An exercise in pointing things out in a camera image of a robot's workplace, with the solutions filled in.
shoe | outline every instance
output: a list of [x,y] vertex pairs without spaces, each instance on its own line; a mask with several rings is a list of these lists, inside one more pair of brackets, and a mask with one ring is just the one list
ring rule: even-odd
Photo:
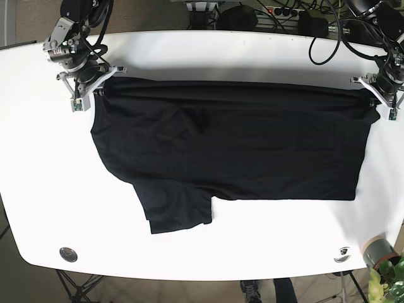
[[240,281],[240,288],[246,297],[246,303],[262,303],[257,281]]

power strip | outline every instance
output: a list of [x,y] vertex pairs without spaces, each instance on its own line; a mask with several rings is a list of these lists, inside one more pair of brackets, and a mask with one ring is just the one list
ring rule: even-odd
[[271,13],[279,20],[293,20],[298,21],[300,16],[299,13],[304,11],[304,9],[290,9],[290,8],[282,8],[279,6],[267,6],[266,11],[263,8],[262,11],[264,13]]
[[290,9],[280,6],[267,6],[266,10],[263,8],[261,11],[263,12],[262,14],[257,13],[257,28],[273,28],[274,26],[276,26],[275,22],[266,15],[268,13],[271,13],[278,21],[280,21],[283,28],[291,31],[296,31],[297,24],[300,18],[299,14],[301,11],[304,11],[304,9]]

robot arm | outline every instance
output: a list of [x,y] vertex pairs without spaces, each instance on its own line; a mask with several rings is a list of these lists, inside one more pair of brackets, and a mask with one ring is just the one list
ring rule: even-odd
[[[73,112],[90,108],[89,95],[101,88],[102,83],[124,68],[111,66],[102,58],[108,51],[101,44],[107,30],[114,0],[64,0],[61,18],[52,35],[44,42],[44,52],[50,62],[59,63],[66,71],[57,76],[71,92]],[[94,45],[87,41],[92,28],[104,22]],[[67,81],[74,78],[72,88]]]
[[378,74],[353,81],[363,84],[377,99],[390,108],[389,119],[397,118],[400,101],[396,93],[404,84],[404,17],[390,5],[379,0],[345,0],[351,12],[368,22],[382,34],[386,60],[375,59]]

metal bracket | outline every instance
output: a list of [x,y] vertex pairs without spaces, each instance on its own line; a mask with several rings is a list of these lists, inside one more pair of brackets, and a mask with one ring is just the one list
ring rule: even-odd
[[399,114],[400,114],[400,104],[403,102],[404,96],[402,96],[401,99],[397,102],[396,107],[393,107],[393,103],[391,101],[386,100],[374,86],[369,84],[369,83],[371,83],[372,79],[373,79],[373,75],[368,74],[366,76],[366,78],[364,78],[364,77],[351,78],[351,82],[362,84],[364,86],[364,88],[369,90],[380,101],[380,103],[385,108],[385,110],[382,110],[382,112],[383,112],[382,116],[387,118],[387,120],[397,121],[399,118]]
[[62,80],[66,88],[71,93],[70,98],[71,110],[73,112],[85,112],[91,107],[90,94],[93,93],[95,90],[101,89],[102,84],[116,73],[126,73],[126,68],[111,66],[107,73],[103,74],[101,77],[95,80],[95,82],[92,83],[90,86],[88,87],[84,86],[84,90],[80,92],[79,98],[76,98],[74,89],[70,86],[68,82],[68,78],[72,78],[72,76],[69,73],[63,71],[62,73],[59,73],[56,76],[56,79]]
[[53,29],[52,35],[44,42],[44,51],[58,48],[63,42],[74,22],[65,17],[60,18]]

gray carpet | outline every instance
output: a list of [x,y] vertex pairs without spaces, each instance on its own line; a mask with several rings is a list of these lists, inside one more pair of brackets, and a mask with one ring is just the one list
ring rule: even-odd
[[[16,41],[44,41],[60,18],[61,0],[19,0]],[[115,0],[107,33],[182,30],[189,24],[184,3],[170,0]],[[92,31],[99,33],[101,26]]]

